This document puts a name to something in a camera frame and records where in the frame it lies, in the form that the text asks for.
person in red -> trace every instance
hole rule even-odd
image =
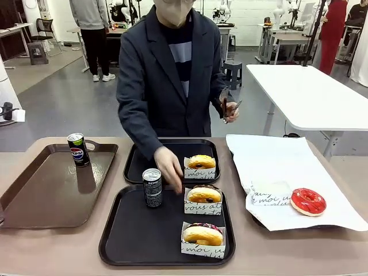
[[[344,32],[346,7],[346,0],[332,0],[326,17],[321,19],[323,25],[320,33],[321,63],[319,70],[327,75],[331,73]]]

face mask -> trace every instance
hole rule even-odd
[[[181,0],[154,0],[157,8],[157,12],[169,23],[174,26],[180,26],[186,21],[186,16],[188,15],[193,3],[187,3]]]

beige tabletop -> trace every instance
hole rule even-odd
[[[110,267],[98,255],[98,243],[115,195],[128,185],[123,170],[132,142],[127,138],[95,137],[98,143],[119,146],[89,221],[76,229],[41,231],[0,230],[0,274],[36,276],[90,275],[337,275],[368,272],[368,233],[343,228],[299,229],[269,232],[257,226],[245,209],[245,196],[225,139],[210,139],[217,147],[221,177],[216,186],[228,201],[236,250],[222,267]],[[1,180],[0,194],[48,144],[65,143],[65,137],[50,137],[32,145],[22,161]],[[318,150],[312,151],[342,192],[368,220],[364,195],[333,171]]]
[[[112,28],[109,28],[110,33],[118,33],[118,34],[122,34],[125,33],[128,29],[121,29],[121,28],[116,28],[115,30],[113,30]],[[67,30],[67,33],[80,33],[81,29],[80,27],[76,27],[70,30]]]

sandwich donut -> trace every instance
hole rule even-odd
[[[208,155],[194,155],[189,158],[188,168],[204,169],[215,168],[216,162]]]
[[[188,243],[220,246],[223,242],[223,233],[212,224],[193,223],[183,231],[183,238]]]
[[[199,185],[189,191],[188,200],[197,203],[218,203],[221,202],[221,193],[211,185]]]

soda can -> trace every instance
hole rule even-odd
[[[84,167],[90,163],[85,137],[81,133],[72,133],[67,138],[71,155],[77,167]]]
[[[160,206],[162,203],[161,172],[157,168],[149,168],[142,176],[145,203],[152,208]]]

